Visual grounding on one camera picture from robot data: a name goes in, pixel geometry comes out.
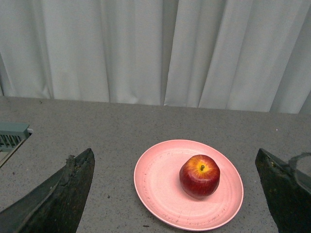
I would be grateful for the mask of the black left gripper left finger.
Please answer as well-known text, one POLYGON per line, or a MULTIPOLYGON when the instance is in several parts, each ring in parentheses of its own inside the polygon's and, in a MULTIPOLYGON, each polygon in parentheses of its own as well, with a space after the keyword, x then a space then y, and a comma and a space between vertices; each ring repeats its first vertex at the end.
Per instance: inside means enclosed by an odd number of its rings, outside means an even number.
POLYGON ((2 233, 74 233, 95 167, 92 149, 69 156, 66 165, 0 213, 2 233))

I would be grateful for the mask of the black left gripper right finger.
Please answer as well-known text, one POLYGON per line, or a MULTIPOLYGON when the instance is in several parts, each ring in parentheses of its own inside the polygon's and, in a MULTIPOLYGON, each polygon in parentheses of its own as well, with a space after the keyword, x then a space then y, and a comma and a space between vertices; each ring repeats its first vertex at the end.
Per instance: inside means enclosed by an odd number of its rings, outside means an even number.
POLYGON ((311 177, 297 169, 304 152, 287 163, 260 148, 255 165, 270 214, 280 233, 311 231, 311 177))

